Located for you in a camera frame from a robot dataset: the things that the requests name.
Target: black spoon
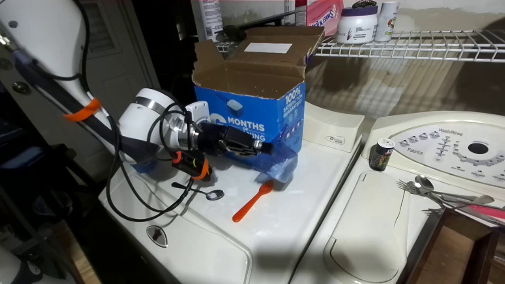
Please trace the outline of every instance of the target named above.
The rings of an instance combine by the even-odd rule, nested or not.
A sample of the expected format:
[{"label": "black spoon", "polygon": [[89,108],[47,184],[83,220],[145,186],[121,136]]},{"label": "black spoon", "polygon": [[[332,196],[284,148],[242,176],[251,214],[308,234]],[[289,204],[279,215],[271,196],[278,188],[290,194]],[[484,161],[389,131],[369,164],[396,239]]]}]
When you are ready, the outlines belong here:
[{"label": "black spoon", "polygon": [[[185,185],[180,184],[178,182],[173,182],[172,186],[175,188],[180,188],[182,190],[186,189]],[[219,199],[223,198],[223,196],[224,196],[224,191],[222,191],[222,190],[213,190],[211,192],[206,193],[206,192],[195,190],[195,189],[191,188],[190,191],[205,194],[205,197],[207,198],[207,200],[210,200],[210,201],[219,200]]]}]

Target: wire shelf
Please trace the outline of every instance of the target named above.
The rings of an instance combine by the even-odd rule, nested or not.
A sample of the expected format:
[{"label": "wire shelf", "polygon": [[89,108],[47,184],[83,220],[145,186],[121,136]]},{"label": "wire shelf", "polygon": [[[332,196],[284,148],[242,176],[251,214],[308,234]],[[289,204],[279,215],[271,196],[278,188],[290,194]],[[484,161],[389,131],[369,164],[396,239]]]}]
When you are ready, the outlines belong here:
[{"label": "wire shelf", "polygon": [[[216,44],[230,53],[234,42]],[[505,63],[505,30],[402,31],[389,42],[340,44],[325,39],[316,56]]]}]

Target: blue cardboard box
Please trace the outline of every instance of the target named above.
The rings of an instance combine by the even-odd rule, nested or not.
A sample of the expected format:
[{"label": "blue cardboard box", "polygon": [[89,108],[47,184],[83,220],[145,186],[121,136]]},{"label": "blue cardboard box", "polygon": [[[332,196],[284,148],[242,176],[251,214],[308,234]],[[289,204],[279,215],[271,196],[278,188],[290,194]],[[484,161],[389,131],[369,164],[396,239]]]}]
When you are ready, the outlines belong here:
[{"label": "blue cardboard box", "polygon": [[211,120],[255,139],[280,140],[299,152],[304,124],[305,66],[323,38],[322,27],[265,27],[247,31],[224,60],[211,41],[195,45],[193,73]]}]

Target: jar lid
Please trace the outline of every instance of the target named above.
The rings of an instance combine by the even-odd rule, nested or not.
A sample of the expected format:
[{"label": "jar lid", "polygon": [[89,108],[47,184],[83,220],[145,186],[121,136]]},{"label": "jar lid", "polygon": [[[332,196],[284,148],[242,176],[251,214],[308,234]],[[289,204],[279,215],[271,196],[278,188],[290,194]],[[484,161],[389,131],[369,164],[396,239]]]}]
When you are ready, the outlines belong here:
[{"label": "jar lid", "polygon": [[368,16],[376,15],[378,7],[377,6],[367,6],[363,8],[344,8],[342,9],[342,17],[358,17],[358,16]]}]

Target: washing machine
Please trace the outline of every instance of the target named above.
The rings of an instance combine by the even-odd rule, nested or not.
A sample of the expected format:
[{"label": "washing machine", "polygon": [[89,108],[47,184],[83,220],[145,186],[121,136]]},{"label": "washing machine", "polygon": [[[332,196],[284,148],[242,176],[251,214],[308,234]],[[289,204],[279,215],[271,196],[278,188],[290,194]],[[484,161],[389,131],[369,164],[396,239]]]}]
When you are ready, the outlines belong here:
[{"label": "washing machine", "polygon": [[[504,206],[504,127],[503,116],[472,112],[378,119],[291,283],[397,283],[428,219],[423,210],[440,208],[400,189],[399,180],[422,174],[436,191],[490,195],[490,205]],[[377,172],[369,157],[382,138],[396,146],[386,169]]]},{"label": "washing machine", "polygon": [[[217,201],[190,194],[174,211],[136,223],[114,213],[105,192],[99,198],[139,246],[142,258],[168,283],[288,283],[358,158],[363,118],[306,103],[293,179],[275,184],[239,222],[232,216],[258,192],[263,180],[258,172],[225,158],[209,157],[215,183],[195,183],[200,191],[223,190],[224,197]],[[148,174],[128,167],[128,175],[140,196],[158,209],[182,193],[171,186],[173,182],[186,184],[189,179],[169,163],[160,163]],[[112,200],[121,212],[134,218],[154,215],[135,198],[121,171],[111,185]]]}]

